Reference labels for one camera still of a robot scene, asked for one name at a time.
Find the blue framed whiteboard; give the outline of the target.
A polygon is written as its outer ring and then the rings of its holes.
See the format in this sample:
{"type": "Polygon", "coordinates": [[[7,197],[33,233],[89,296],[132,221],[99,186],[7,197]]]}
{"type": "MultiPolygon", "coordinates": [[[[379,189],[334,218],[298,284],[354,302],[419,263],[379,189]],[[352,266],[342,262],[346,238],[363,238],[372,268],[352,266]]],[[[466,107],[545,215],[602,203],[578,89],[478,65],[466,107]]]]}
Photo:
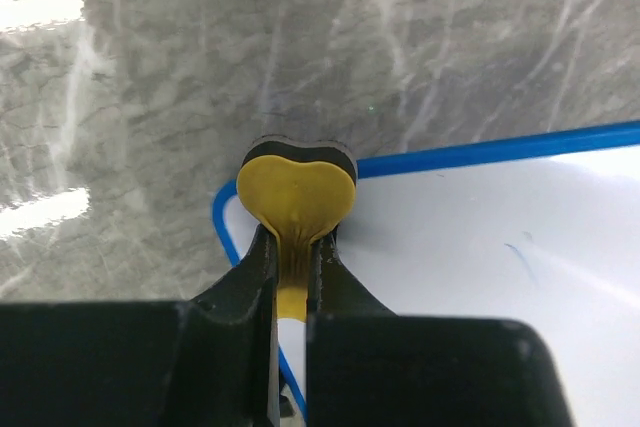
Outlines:
{"type": "Polygon", "coordinates": [[[347,268],[401,314],[529,324],[580,426],[639,422],[639,125],[363,159],[347,268]]]}

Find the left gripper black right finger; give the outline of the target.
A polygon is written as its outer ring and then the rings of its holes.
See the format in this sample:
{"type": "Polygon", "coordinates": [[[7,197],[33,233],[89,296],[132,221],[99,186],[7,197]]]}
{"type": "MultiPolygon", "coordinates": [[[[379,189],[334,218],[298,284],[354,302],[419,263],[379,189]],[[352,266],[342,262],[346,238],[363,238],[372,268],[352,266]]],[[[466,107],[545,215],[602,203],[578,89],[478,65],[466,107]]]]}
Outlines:
{"type": "Polygon", "coordinates": [[[313,247],[306,321],[311,426],[569,426],[541,337],[514,320],[402,316],[313,247]]]}

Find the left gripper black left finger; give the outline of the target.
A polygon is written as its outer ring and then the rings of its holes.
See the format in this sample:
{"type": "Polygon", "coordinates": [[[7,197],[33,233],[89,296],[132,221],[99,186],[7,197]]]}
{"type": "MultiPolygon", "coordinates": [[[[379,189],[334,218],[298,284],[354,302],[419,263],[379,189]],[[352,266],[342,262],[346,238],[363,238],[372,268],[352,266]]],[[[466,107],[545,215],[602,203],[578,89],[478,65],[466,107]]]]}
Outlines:
{"type": "Polygon", "coordinates": [[[273,426],[277,247],[191,300],[5,303],[5,426],[273,426]]]}

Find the yellow whiteboard eraser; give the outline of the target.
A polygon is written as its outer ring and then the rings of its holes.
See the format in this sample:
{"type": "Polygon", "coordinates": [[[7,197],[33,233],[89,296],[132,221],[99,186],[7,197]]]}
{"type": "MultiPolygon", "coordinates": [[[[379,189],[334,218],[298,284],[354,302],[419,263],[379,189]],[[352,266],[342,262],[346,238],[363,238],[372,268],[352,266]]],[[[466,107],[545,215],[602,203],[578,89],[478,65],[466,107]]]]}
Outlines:
{"type": "Polygon", "coordinates": [[[267,135],[249,148],[236,190],[277,243],[278,318],[306,320],[313,245],[352,210],[357,180],[357,162],[336,141],[267,135]]]}

